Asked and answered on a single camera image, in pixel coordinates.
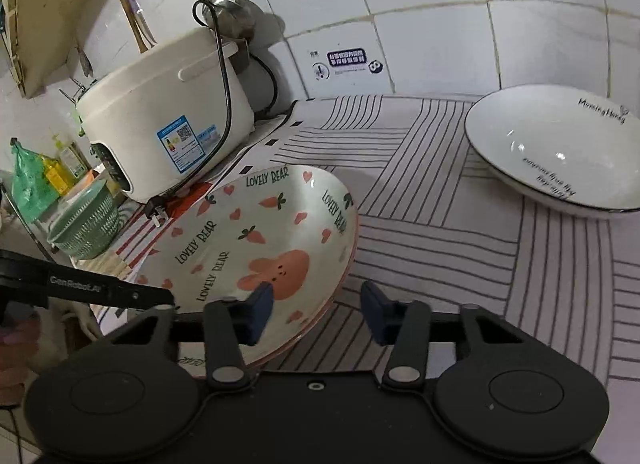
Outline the person's left hand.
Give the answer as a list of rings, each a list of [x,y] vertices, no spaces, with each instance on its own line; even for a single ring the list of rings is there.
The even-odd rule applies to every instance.
[[[37,314],[1,329],[1,406],[16,406],[24,396],[29,360],[37,354],[41,322]]]

